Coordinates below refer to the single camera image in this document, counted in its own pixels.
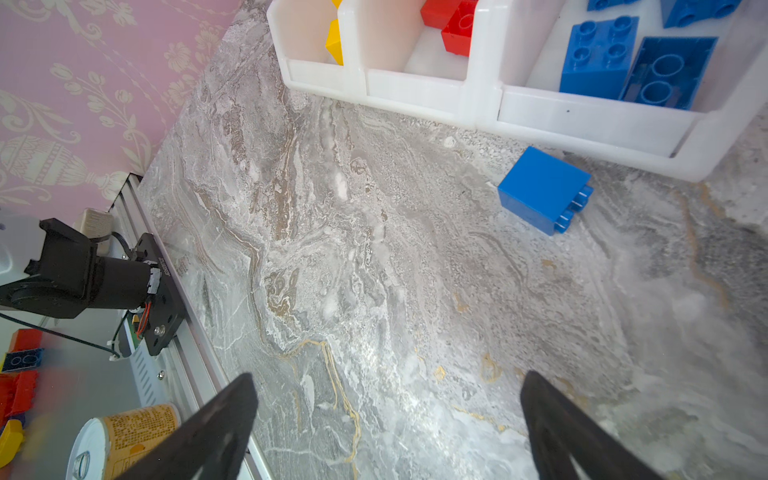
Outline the long red lego brick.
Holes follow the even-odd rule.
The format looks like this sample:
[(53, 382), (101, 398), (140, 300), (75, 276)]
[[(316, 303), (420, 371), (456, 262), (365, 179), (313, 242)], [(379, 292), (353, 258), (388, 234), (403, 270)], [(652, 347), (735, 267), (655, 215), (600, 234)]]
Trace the long red lego brick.
[(441, 31), (444, 48), (454, 55), (468, 57), (477, 1), (460, 1)]

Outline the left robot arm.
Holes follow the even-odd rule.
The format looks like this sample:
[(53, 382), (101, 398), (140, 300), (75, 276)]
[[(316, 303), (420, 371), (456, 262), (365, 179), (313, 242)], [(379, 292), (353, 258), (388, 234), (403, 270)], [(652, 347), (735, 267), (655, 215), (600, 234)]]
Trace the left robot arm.
[(156, 294), (158, 263), (103, 257), (98, 243), (58, 219), (1, 212), (1, 305), (60, 319), (135, 309)]

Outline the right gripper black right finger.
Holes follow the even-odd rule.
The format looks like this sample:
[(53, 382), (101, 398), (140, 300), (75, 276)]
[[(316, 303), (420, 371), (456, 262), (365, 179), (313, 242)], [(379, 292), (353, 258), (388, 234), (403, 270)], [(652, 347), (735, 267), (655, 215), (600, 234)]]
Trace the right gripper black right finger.
[(534, 370), (526, 373), (520, 403), (532, 458), (541, 479), (658, 479), (660, 475)]

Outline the yellow lego brick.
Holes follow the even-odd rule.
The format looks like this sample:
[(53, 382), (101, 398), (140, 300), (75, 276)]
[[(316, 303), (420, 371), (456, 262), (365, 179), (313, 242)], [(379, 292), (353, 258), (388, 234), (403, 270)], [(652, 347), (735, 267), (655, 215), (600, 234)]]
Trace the yellow lego brick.
[(337, 19), (334, 19), (329, 24), (328, 34), (325, 42), (326, 50), (329, 52), (333, 60), (337, 65), (343, 66), (343, 51), (341, 43), (340, 26)]

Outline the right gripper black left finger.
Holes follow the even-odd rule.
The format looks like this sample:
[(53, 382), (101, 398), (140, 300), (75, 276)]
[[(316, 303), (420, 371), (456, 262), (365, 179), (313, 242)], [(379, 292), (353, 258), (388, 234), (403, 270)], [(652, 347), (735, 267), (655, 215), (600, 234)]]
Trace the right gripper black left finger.
[(243, 373), (120, 477), (237, 478), (257, 407), (253, 377)]

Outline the blue lego brick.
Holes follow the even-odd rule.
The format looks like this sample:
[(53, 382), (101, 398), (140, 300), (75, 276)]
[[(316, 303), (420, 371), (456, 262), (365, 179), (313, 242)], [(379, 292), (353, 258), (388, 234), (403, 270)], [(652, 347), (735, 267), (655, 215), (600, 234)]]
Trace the blue lego brick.
[(620, 99), (690, 110), (717, 37), (644, 37)]
[(661, 0), (663, 27), (684, 28), (703, 20), (722, 19), (740, 4), (741, 0)]
[(541, 232), (564, 234), (588, 204), (591, 175), (528, 147), (497, 187), (501, 205)]
[(629, 70), (639, 18), (587, 20), (572, 27), (560, 93), (619, 100)]

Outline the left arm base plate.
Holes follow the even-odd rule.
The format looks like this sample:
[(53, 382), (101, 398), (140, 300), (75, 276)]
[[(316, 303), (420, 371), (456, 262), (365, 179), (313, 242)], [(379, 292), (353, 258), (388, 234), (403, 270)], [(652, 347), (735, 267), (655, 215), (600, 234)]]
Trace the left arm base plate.
[(178, 328), (189, 318), (182, 289), (172, 274), (172, 265), (151, 233), (144, 233), (134, 248), (134, 257), (150, 267), (148, 307), (136, 330), (148, 352), (155, 357), (175, 338)]

